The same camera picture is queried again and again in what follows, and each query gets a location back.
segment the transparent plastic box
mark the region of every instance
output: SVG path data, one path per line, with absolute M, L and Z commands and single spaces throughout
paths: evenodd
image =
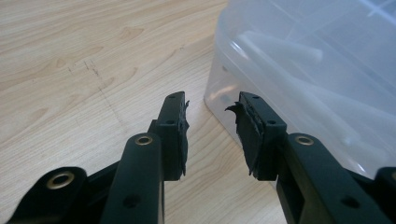
M 260 95 L 288 133 L 317 137 L 347 169 L 396 166 L 396 1 L 239 0 L 219 16 L 205 103 Z

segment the screw hole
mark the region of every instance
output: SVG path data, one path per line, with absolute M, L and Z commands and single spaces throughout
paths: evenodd
M 297 136 L 295 138 L 296 142 L 304 145 L 304 146 L 312 146 L 314 145 L 314 140 L 310 139 L 309 137 L 305 137 L 305 136 Z
M 73 182 L 75 176 L 69 171 L 61 172 L 53 175 L 52 178 L 47 182 L 48 189 L 61 189 Z
M 354 198 L 346 196 L 341 200 L 341 203 L 351 208 L 359 208 L 361 204 Z
M 140 196 L 139 195 L 128 195 L 122 202 L 124 207 L 126 208 L 135 208 L 137 207 L 141 202 Z
M 152 142 L 152 138 L 149 136 L 141 136 L 134 141 L 139 146 L 148 145 Z

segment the wood grain surface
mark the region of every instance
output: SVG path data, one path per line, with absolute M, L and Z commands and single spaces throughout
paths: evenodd
M 44 173 L 120 159 L 163 99 L 185 91 L 187 175 L 165 184 L 166 223 L 285 223 L 276 192 L 206 108 L 225 0 L 0 1 L 0 223 Z

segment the light wood tabletop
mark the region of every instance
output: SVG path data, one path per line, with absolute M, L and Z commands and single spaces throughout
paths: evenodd
M 285 223 L 269 183 L 206 108 L 225 0 L 0 1 L 0 223 L 46 172 L 91 175 L 184 91 L 187 174 L 165 184 L 166 223 Z

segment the wooden table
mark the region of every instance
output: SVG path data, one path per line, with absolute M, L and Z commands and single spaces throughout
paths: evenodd
M 165 185 L 166 223 L 284 223 L 276 192 L 205 107 L 225 0 L 1 1 L 0 222 L 44 173 L 120 159 L 164 97 L 185 91 L 187 175 Z

